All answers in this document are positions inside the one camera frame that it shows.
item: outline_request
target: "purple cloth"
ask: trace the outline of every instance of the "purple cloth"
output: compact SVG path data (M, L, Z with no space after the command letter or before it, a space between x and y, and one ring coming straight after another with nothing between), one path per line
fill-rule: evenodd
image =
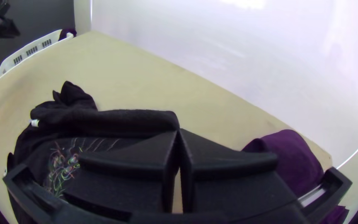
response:
M323 221L321 221L321 224L342 224L348 216L348 213L349 210L344 206L337 206Z
M307 143L293 130L282 130L254 139L242 151L275 153L278 156L276 172L297 197L316 188L324 175L320 162ZM337 206L321 223L343 223L347 212L345 207Z
M74 37L77 36L77 31L75 29L63 29L60 32L60 36L59 36L59 41L63 40L64 38L67 37L67 33L72 33L74 35Z

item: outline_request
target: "black cloth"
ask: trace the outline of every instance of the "black cloth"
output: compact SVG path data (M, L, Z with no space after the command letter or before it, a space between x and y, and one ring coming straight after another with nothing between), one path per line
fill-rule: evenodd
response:
M60 93L53 91L53 99L31 111L39 127L29 125L20 134L14 155L8 158L8 171L25 163L35 181L57 197L75 177L82 151L115 150L179 129L171 111L99 112L93 98L68 81ZM10 201L19 223L35 223L11 196Z

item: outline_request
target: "tabletop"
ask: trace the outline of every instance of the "tabletop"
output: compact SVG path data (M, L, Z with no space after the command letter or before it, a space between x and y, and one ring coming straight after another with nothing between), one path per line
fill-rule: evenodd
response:
M291 129L204 78L104 34L56 43L0 79L0 211L10 223L17 221L2 181L7 155L29 124L31 109L52 100L52 90L60 91L66 80L90 94L99 111L171 110L181 128L238 151L254 138ZM324 170L331 167L330 155L304 139ZM179 212L180 195L174 198Z

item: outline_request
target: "dark wall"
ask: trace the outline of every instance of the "dark wall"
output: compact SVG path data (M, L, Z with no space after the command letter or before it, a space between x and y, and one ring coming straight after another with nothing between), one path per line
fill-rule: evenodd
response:
M0 64L24 45L55 30L75 28L73 0L9 0L6 14L21 36L0 39Z

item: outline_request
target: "basket slot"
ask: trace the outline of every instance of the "basket slot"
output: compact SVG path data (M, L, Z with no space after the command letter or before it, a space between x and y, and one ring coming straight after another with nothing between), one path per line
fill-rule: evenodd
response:
M20 55L19 57L13 59L13 63L15 65L19 64L21 61L23 60L22 56Z
M26 51L27 57L30 56L30 55L32 55L32 54L34 54L34 53L37 52L37 51L38 51L38 47L37 47L37 46L31 48L30 50Z
M47 46L51 45L52 44L52 41L51 39L47 40L47 41L44 41L42 42L42 47L43 48L46 48Z

